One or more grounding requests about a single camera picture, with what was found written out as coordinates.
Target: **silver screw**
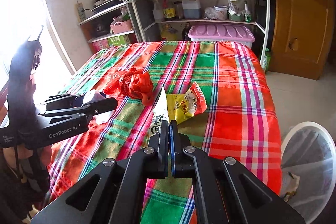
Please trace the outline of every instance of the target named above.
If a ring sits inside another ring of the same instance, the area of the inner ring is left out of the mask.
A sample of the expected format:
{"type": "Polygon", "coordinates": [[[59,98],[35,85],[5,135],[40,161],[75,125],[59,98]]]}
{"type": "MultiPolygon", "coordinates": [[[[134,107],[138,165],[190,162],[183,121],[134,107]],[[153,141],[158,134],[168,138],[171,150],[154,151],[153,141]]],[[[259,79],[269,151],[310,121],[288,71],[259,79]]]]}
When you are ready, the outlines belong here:
{"type": "Polygon", "coordinates": [[[234,165],[236,163],[236,159],[235,158],[232,158],[232,157],[227,157],[225,159],[225,162],[228,164],[228,165],[234,165]]]}
{"type": "Polygon", "coordinates": [[[112,158],[104,159],[103,164],[105,166],[112,166],[114,164],[114,159],[112,159],[112,158]]]}
{"type": "Polygon", "coordinates": [[[194,153],[196,150],[196,148],[194,148],[193,146],[187,146],[184,148],[184,151],[187,153],[194,153]]]}
{"type": "Polygon", "coordinates": [[[152,148],[152,147],[150,147],[150,146],[148,146],[148,147],[145,147],[143,151],[146,154],[152,154],[152,153],[154,153],[155,149],[152,148]]]}

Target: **green bottle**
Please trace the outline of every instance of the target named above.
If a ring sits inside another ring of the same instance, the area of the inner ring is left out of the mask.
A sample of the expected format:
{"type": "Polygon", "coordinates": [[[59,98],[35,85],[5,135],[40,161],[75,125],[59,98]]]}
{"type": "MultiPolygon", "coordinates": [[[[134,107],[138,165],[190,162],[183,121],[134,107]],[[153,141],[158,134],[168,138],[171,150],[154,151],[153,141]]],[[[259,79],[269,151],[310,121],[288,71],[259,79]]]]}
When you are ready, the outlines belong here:
{"type": "Polygon", "coordinates": [[[264,70],[265,73],[268,71],[268,66],[269,66],[270,60],[271,60],[271,52],[269,51],[269,48],[266,48],[264,60],[263,60],[262,65],[261,65],[261,67],[262,67],[262,69],[264,70]]]}

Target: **door panel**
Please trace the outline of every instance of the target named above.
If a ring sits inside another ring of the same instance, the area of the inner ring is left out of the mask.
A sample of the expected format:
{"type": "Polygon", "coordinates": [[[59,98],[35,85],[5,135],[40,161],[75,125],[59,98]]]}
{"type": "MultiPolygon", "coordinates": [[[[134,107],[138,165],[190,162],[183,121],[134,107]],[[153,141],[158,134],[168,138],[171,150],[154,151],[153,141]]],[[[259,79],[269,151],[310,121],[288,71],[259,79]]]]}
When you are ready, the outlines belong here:
{"type": "Polygon", "coordinates": [[[318,79],[333,26],[333,0],[277,0],[270,70],[318,79]]]}

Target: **knotted red plastic bag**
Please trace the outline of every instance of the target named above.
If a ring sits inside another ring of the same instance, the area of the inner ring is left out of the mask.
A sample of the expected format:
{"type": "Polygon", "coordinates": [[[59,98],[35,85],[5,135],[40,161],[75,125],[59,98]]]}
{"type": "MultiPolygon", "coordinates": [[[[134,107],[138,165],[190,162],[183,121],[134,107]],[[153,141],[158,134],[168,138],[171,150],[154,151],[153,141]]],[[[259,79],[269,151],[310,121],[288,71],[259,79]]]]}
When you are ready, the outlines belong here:
{"type": "Polygon", "coordinates": [[[103,92],[111,95],[119,89],[122,94],[132,99],[140,99],[143,105],[150,106],[154,102],[153,88],[154,85],[148,72],[143,73],[143,70],[131,67],[114,74],[103,92]]]}

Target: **pink basket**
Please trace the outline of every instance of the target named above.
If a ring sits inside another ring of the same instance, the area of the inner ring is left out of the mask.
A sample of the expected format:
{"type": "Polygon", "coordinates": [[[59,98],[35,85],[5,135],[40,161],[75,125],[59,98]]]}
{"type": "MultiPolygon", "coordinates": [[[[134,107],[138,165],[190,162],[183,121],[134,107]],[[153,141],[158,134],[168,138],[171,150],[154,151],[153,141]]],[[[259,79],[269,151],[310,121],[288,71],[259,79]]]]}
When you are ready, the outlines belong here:
{"type": "Polygon", "coordinates": [[[122,33],[122,32],[128,32],[133,29],[131,20],[127,20],[124,22],[116,22],[113,25],[110,25],[111,27],[111,33],[122,33]]]}

